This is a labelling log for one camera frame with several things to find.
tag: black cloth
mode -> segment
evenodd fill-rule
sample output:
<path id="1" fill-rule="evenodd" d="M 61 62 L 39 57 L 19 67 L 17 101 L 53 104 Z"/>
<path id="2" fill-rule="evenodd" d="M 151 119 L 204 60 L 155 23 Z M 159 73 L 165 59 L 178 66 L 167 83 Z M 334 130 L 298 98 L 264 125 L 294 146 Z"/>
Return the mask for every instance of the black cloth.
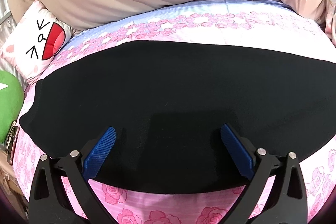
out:
<path id="1" fill-rule="evenodd" d="M 36 84 L 20 125 L 51 157 L 107 126 L 117 140 L 97 181 L 149 193 L 242 185 L 221 142 L 229 122 L 256 147 L 300 160 L 336 133 L 336 64 L 257 48 L 136 41 Z"/>

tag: green pillow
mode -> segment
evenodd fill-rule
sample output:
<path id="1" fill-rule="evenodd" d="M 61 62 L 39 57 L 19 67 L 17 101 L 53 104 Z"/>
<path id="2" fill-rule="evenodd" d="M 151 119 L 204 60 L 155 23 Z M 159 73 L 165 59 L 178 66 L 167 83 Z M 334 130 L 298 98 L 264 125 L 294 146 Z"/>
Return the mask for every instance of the green pillow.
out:
<path id="1" fill-rule="evenodd" d="M 24 92 L 19 80 L 0 70 L 0 143 L 5 141 L 12 122 L 17 119 L 23 100 Z"/>

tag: blue ribbed pad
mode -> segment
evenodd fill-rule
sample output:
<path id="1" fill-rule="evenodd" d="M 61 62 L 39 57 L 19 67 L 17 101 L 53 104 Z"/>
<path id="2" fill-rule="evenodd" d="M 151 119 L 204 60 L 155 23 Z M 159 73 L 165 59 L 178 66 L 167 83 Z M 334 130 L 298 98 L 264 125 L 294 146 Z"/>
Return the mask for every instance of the blue ribbed pad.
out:
<path id="1" fill-rule="evenodd" d="M 251 180 L 254 176 L 253 159 L 227 124 L 220 129 L 220 136 L 239 173 Z"/>
<path id="2" fill-rule="evenodd" d="M 116 136 L 115 129 L 113 127 L 109 127 L 86 157 L 83 163 L 82 172 L 85 180 L 89 180 L 97 176 L 101 166 L 116 141 Z"/>

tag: bedsheet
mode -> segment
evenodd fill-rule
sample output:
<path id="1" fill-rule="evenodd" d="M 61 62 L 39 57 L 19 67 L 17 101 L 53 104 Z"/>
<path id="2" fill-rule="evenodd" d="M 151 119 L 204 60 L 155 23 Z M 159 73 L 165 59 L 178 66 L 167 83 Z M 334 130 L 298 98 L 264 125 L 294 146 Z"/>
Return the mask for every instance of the bedsheet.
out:
<path id="1" fill-rule="evenodd" d="M 88 54 L 137 39 L 257 47 L 336 63 L 336 48 L 323 30 L 314 21 L 300 17 L 280 2 L 200 0 L 86 30 L 69 41 L 41 78 Z M 34 93 L 33 85 L 19 117 L 31 107 Z M 27 198 L 42 154 L 43 151 L 20 128 L 13 167 Z M 335 155 L 336 136 L 300 164 L 308 197 L 308 220 L 319 211 L 336 184 Z M 75 212 L 85 217 L 68 179 L 62 180 Z M 262 211 L 273 180 L 268 179 L 251 216 Z M 238 187 L 213 193 L 162 195 L 128 191 L 94 180 L 89 183 L 107 210 L 123 224 L 157 221 L 216 224 L 243 190 Z"/>

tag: silver bolt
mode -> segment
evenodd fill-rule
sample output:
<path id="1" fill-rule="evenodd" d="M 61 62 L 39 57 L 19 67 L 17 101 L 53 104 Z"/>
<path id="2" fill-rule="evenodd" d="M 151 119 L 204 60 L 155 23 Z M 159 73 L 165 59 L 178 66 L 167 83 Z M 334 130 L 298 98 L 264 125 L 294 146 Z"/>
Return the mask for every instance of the silver bolt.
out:
<path id="1" fill-rule="evenodd" d="M 289 157 L 291 158 L 291 159 L 295 159 L 296 158 L 296 154 L 294 153 L 294 152 L 289 152 Z"/>
<path id="2" fill-rule="evenodd" d="M 48 158 L 48 155 L 43 154 L 43 155 L 40 157 L 40 160 L 41 160 L 41 161 L 45 161 L 47 158 Z"/>
<path id="3" fill-rule="evenodd" d="M 263 155 L 266 155 L 266 150 L 263 149 L 263 148 L 259 148 L 259 149 L 257 150 L 257 153 L 258 153 L 259 155 L 263 156 Z"/>
<path id="4" fill-rule="evenodd" d="M 73 151 L 70 152 L 70 156 L 73 157 L 73 158 L 77 157 L 78 155 L 79 155 L 78 150 L 73 150 Z"/>

